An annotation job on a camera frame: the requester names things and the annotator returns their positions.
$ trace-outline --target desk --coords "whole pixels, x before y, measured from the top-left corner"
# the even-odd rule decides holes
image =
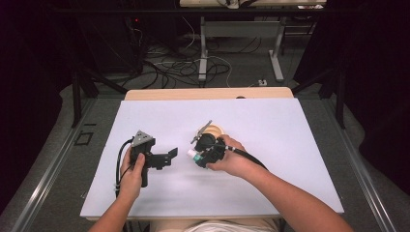
[[[235,99],[238,96],[246,99]],[[171,166],[150,169],[148,187],[141,190],[129,219],[279,217],[244,180],[200,168],[188,158],[196,130],[211,119],[270,171],[343,213],[304,112],[290,90],[235,88],[129,91],[80,215],[98,219],[114,201],[118,150],[142,130],[157,139],[154,154],[175,147],[179,152]]]
[[[252,7],[277,7],[298,5],[324,5],[326,0],[258,0],[251,4]],[[181,0],[181,7],[204,8],[221,7],[217,0]],[[283,74],[278,61],[278,52],[284,34],[286,18],[279,21],[205,21],[201,17],[201,61],[199,64],[199,81],[206,80],[208,50],[206,49],[206,37],[264,37],[275,38],[273,50],[269,50],[275,78],[282,82]]]

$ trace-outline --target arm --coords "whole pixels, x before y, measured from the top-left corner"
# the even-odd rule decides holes
[[[221,137],[226,145],[245,151],[241,143],[228,135]],[[325,203],[244,157],[226,151],[223,160],[208,163],[208,167],[226,171],[255,186],[296,231],[353,231]]]
[[[130,152],[131,149],[129,148],[121,165],[121,174],[126,173],[121,179],[121,189],[117,199],[115,199],[108,210],[106,210],[102,217],[91,227],[90,231],[122,230],[131,206],[139,195],[142,184],[141,170],[145,162],[144,155],[139,154],[133,170],[128,169]]]

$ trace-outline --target black curtain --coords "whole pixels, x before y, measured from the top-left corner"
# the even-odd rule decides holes
[[[2,212],[26,177],[61,109],[70,72],[37,1],[0,3]]]
[[[304,83],[343,60],[345,103],[363,126],[361,154],[410,193],[410,17],[407,1],[328,1],[357,16],[321,17],[294,76]],[[321,80],[326,83],[331,76]]]

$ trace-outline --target forearm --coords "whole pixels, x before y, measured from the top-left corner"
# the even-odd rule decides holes
[[[243,178],[259,189],[296,231],[352,231],[322,201],[259,166],[250,164]]]
[[[117,198],[89,231],[121,231],[132,202]]]

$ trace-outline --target hand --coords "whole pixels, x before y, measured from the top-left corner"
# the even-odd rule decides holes
[[[227,134],[223,134],[220,136],[223,139],[224,143],[228,146],[240,149],[242,151],[246,151],[244,146],[235,139],[229,137]],[[253,163],[251,160],[240,156],[234,152],[229,150],[225,151],[225,156],[222,160],[218,160],[216,163],[208,163],[207,167],[214,170],[222,170],[225,171],[233,176],[242,177],[247,174],[250,168],[254,168],[254,166],[258,166],[257,164]]]
[[[120,194],[118,198],[133,202],[139,196],[141,190],[141,171],[145,163],[145,156],[139,154],[135,166],[132,169],[132,167],[130,167],[130,155],[131,147],[127,150],[121,165],[121,174],[124,175],[121,179]]]

